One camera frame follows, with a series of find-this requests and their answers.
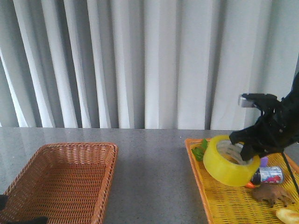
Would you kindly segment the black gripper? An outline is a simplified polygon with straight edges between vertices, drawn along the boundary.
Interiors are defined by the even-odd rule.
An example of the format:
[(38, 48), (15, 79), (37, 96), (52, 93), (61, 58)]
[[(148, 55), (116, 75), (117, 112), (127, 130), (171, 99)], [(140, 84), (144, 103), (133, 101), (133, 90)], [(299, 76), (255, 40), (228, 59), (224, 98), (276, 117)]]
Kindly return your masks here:
[(252, 100), (261, 112), (254, 125), (229, 135), (233, 145), (242, 144), (240, 155), (243, 161), (255, 155), (264, 157), (281, 153), (299, 141), (298, 93), (289, 93), (281, 101), (272, 94), (244, 93), (240, 96)]

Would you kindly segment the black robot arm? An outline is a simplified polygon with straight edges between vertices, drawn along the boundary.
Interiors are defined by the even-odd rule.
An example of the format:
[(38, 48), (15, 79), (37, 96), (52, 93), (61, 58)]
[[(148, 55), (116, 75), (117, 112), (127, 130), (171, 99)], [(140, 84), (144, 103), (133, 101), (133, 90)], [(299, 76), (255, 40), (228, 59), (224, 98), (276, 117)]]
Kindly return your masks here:
[(14, 214), (9, 214), (7, 210), (9, 196), (5, 194), (0, 195), (0, 218), (4, 221), (5, 224), (47, 224), (48, 217), (46, 216), (37, 216), (31, 218), (22, 218), (19, 216), (14, 217)]

